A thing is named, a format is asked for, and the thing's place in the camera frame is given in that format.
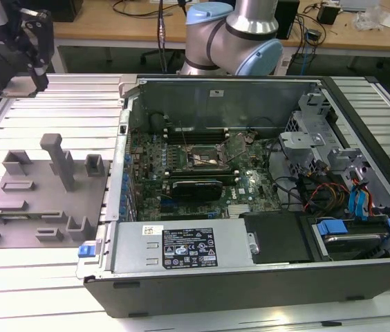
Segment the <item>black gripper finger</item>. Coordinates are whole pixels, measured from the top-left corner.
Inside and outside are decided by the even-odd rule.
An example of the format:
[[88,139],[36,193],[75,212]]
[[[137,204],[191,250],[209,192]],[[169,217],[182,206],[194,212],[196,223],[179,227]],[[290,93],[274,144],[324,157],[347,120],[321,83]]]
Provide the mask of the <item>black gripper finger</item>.
[[49,65],[49,34],[44,30],[24,30],[22,53],[36,92],[48,86],[46,69]]

